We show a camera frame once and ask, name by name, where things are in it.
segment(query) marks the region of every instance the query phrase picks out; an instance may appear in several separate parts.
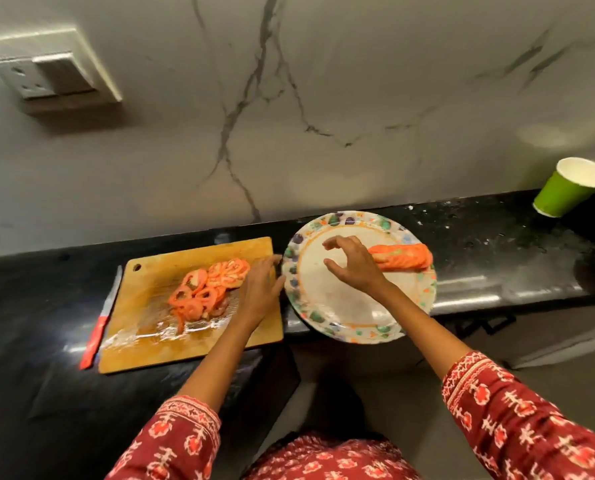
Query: white marble backsplash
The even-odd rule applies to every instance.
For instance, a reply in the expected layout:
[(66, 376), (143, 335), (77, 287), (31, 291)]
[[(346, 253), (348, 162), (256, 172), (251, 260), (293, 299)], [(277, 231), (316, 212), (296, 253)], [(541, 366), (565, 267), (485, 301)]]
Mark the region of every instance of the white marble backsplash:
[(535, 188), (595, 158), (595, 0), (0, 0), (121, 111), (0, 87), (0, 254)]

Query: paper cup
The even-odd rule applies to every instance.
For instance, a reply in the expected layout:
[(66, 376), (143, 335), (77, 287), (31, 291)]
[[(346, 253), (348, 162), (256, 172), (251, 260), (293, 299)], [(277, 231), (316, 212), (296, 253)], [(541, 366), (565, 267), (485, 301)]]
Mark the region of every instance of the paper cup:
[(533, 208), (546, 217), (562, 217), (594, 192), (595, 162), (563, 158), (533, 201)]

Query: plate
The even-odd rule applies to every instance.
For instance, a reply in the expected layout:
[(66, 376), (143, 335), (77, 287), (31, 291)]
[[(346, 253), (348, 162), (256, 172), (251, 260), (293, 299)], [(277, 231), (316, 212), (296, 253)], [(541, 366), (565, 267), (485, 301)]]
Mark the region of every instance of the plate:
[[(297, 314), (317, 331), (342, 342), (381, 344), (403, 337), (401, 327), (384, 306), (342, 283), (326, 269), (325, 258), (346, 266), (342, 250), (326, 251), (322, 246), (334, 235), (356, 235), (367, 248), (420, 242), (397, 222), (370, 212), (346, 210), (314, 219), (293, 236), (282, 260), (286, 295)], [(385, 276), (422, 310), (431, 311), (437, 291), (433, 266), (420, 272), (389, 272)]]

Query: black granite counter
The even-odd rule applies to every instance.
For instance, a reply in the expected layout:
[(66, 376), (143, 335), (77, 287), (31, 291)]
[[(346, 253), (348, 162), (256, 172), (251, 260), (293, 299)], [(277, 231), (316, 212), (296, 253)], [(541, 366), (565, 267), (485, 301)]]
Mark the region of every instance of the black granite counter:
[[(438, 274), (433, 315), (440, 321), (595, 304), (595, 196), (558, 220), (533, 211), (534, 195), (371, 211), (411, 229), (430, 247)], [(310, 219), (0, 257), (0, 478), (103, 477), (196, 367), (198, 361), (190, 361), (112, 376), (77, 369), (118, 265), (262, 236), (271, 236), (282, 253)], [(287, 339), (315, 333), (286, 299), (282, 303)], [(246, 416), (235, 411), (253, 408), (256, 385), (272, 382), (279, 412), (296, 375), (285, 347), (245, 353), (221, 411), (223, 451), (246, 462), (249, 452), (229, 450), (230, 431), (242, 428), (235, 418)]]

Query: power socket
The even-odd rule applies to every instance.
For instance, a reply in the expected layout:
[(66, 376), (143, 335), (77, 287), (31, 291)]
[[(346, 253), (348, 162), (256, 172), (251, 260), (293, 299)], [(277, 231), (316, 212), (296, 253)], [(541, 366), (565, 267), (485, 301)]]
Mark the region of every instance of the power socket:
[(0, 59), (0, 77), (25, 100), (57, 95), (32, 57)]

